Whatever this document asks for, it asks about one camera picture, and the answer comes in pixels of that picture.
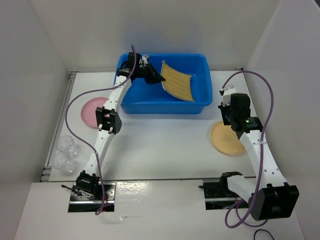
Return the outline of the clear plastic cup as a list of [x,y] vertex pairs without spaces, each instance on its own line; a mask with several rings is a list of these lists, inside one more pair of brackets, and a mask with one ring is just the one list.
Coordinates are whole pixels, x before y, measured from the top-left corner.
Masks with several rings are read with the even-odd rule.
[[60,152],[69,154],[72,158],[77,157],[79,148],[74,139],[69,135],[63,135],[59,138],[56,149]]
[[68,153],[59,152],[54,156],[52,166],[65,174],[71,174],[76,169],[76,162]]

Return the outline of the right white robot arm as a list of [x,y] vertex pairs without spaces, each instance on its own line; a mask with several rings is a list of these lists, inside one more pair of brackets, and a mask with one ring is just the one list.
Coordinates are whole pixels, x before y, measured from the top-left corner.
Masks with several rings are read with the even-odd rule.
[[251,116],[251,100],[245,93],[221,91],[218,106],[223,124],[230,126],[244,146],[256,174],[256,184],[238,171],[224,172],[219,191],[229,197],[233,193],[248,204],[256,221],[289,218],[299,197],[296,185],[290,185],[281,173],[265,139],[264,127],[258,117]]

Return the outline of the pink plastic plate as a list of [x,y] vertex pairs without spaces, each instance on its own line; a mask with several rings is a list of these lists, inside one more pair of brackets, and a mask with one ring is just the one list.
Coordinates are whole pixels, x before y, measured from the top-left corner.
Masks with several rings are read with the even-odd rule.
[[101,108],[108,99],[106,97],[95,97],[86,102],[81,109],[81,119],[85,125],[97,129],[96,108]]

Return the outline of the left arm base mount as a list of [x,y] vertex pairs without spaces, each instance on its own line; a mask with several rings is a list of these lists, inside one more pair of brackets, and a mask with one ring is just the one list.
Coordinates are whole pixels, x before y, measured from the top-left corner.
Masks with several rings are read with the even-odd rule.
[[101,183],[96,174],[82,171],[72,186],[62,184],[63,189],[70,191],[69,213],[88,213],[115,210],[116,183]]

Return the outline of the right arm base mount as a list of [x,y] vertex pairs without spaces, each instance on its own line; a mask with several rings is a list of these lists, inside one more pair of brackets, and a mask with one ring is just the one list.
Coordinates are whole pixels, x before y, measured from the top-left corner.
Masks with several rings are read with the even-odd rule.
[[227,178],[242,176],[238,171],[224,172],[219,178],[207,178],[202,180],[198,187],[203,190],[206,210],[229,209],[238,203],[241,198],[228,189]]

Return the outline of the bamboo placemat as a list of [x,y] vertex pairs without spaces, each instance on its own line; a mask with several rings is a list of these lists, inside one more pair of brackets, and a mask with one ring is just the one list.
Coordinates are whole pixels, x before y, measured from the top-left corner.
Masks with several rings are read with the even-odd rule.
[[194,102],[191,90],[191,74],[182,73],[162,61],[160,75],[165,79],[162,88],[171,96],[186,102]]

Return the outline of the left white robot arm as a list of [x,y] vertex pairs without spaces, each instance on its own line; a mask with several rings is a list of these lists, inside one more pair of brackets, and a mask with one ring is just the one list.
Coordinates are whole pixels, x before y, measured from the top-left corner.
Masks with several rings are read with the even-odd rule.
[[111,141],[122,127],[119,107],[132,86],[132,82],[142,78],[147,84],[160,84],[165,79],[149,62],[148,55],[129,52],[128,58],[117,69],[111,93],[106,102],[95,110],[98,129],[94,149],[82,172],[76,179],[76,187],[88,200],[105,201],[105,190],[102,186],[102,162]]

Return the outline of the orange plastic plate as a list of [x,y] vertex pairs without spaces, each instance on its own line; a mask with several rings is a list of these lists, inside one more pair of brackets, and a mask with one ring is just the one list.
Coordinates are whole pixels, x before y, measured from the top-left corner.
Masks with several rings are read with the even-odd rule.
[[212,127],[210,138],[213,146],[223,154],[237,156],[246,151],[236,133],[229,125],[224,125],[222,121]]

